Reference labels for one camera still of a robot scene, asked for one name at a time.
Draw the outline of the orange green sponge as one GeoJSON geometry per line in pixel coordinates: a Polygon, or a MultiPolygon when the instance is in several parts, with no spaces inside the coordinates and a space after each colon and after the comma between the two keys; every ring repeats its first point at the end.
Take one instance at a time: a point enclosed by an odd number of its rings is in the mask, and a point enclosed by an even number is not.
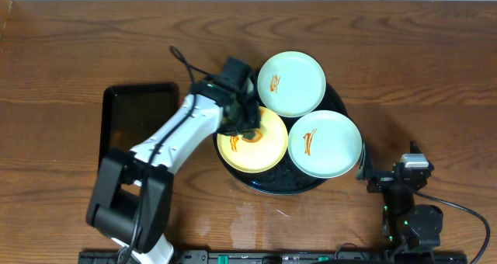
{"type": "Polygon", "coordinates": [[[262,139],[263,134],[260,129],[246,131],[242,134],[242,140],[248,143],[255,143],[262,139]]]}

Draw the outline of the light green plate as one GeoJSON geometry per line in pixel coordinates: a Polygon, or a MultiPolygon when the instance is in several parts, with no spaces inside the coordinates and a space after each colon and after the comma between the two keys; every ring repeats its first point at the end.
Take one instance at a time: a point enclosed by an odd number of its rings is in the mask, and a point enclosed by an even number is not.
{"type": "Polygon", "coordinates": [[[257,90],[262,103],[283,117],[300,117],[323,100],[325,73],[310,55],[284,51],[272,56],[261,67],[257,90]]]}
{"type": "Polygon", "coordinates": [[[305,174],[330,179],[350,171],[359,161],[363,140],[347,116],[318,110],[301,117],[290,129],[288,153],[305,174]]]}

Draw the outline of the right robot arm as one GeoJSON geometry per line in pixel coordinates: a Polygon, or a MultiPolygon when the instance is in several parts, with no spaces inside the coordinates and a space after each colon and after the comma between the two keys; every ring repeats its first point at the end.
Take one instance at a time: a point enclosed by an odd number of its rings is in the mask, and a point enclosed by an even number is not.
{"type": "Polygon", "coordinates": [[[443,212],[439,207],[416,204],[415,192],[427,185],[433,164],[410,143],[410,152],[394,163],[392,170],[374,168],[370,151],[362,146],[358,180],[367,181],[368,193],[380,193],[384,200],[382,232],[394,247],[405,252],[430,250],[440,245],[443,212]]]}

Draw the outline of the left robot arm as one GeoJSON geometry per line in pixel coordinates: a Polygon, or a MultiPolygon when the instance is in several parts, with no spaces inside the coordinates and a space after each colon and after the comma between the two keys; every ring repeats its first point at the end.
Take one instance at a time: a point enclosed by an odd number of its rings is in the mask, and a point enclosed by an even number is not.
{"type": "Polygon", "coordinates": [[[219,74],[194,82],[179,110],[129,151],[111,150],[101,161],[87,223],[120,245],[117,263],[167,263],[165,239],[175,174],[211,134],[254,136],[261,113],[255,72],[229,57],[219,74]]]}

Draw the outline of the yellow plate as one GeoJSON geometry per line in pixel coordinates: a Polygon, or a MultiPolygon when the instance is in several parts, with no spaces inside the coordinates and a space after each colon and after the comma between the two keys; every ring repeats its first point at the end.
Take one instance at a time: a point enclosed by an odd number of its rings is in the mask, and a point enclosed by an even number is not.
{"type": "Polygon", "coordinates": [[[288,132],[282,119],[270,109],[260,106],[260,128],[249,140],[242,135],[216,136],[221,157],[233,168],[246,173],[259,173],[274,167],[285,155],[288,132]]]}

